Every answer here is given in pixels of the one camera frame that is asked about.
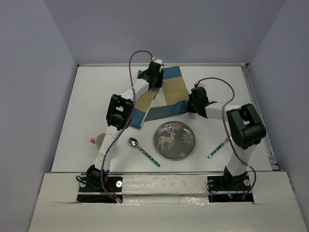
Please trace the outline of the blue and tan cloth placemat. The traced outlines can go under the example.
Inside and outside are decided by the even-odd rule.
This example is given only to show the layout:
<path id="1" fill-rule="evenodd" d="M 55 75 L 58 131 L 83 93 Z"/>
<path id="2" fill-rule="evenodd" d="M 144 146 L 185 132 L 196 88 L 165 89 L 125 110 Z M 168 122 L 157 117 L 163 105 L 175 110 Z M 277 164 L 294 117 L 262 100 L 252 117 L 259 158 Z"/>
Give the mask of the blue and tan cloth placemat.
<path id="1" fill-rule="evenodd" d="M 186 113 L 188 89 L 179 66 L 163 69 L 163 84 L 137 98 L 131 126 L 140 129 L 144 122 Z"/>

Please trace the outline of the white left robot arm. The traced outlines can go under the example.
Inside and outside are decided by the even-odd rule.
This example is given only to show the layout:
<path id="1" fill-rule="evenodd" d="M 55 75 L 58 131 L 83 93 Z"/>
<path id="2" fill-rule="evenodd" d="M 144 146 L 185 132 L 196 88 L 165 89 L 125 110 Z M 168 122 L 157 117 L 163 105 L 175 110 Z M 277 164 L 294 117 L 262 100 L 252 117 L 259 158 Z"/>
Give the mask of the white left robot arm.
<path id="1" fill-rule="evenodd" d="M 148 69 L 138 75 L 131 88 L 120 95 L 113 94 L 106 114 L 107 129 L 105 137 L 93 164 L 86 172 L 86 182 L 95 190 L 106 188 L 108 172 L 111 164 L 111 149 L 120 135 L 128 128 L 135 108 L 136 100 L 154 87 L 161 87 L 163 83 L 163 61 L 154 59 Z"/>

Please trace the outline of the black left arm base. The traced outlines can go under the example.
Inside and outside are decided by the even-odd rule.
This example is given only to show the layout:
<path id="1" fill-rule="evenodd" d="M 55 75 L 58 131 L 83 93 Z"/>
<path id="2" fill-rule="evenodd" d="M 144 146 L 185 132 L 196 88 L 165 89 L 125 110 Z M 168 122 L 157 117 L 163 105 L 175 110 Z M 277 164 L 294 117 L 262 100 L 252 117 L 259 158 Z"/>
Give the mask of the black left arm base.
<path id="1" fill-rule="evenodd" d="M 77 202 L 79 203 L 122 203 L 122 176 L 110 176 L 104 189 L 100 185 L 90 184 L 85 175 L 76 176 L 79 182 Z"/>

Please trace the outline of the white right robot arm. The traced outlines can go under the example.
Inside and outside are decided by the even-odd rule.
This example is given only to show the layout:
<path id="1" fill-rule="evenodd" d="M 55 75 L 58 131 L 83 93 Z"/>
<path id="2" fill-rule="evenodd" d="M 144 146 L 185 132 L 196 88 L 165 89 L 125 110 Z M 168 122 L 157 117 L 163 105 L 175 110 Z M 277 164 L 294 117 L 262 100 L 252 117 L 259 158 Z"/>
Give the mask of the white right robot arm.
<path id="1" fill-rule="evenodd" d="M 248 181 L 247 169 L 253 171 L 254 180 L 245 189 L 249 193 L 256 182 L 256 171 L 249 165 L 252 152 L 266 136 L 266 128 L 255 107 L 248 103 L 242 106 L 209 101 L 204 87 L 195 85 L 189 94 L 187 111 L 204 118 L 222 120 L 228 142 L 232 148 L 229 163 L 222 176 L 208 177 L 210 193 L 237 191 L 244 181 Z"/>

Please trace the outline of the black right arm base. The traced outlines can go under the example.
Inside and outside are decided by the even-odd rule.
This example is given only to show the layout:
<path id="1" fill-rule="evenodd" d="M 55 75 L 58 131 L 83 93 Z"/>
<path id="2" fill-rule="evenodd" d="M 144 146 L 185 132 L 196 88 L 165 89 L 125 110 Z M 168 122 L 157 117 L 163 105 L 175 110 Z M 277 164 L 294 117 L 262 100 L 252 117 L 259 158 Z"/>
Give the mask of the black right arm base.
<path id="1" fill-rule="evenodd" d="M 241 176 L 211 175 L 207 177 L 206 190 L 210 203 L 254 202 L 249 192 L 251 183 L 248 173 Z"/>

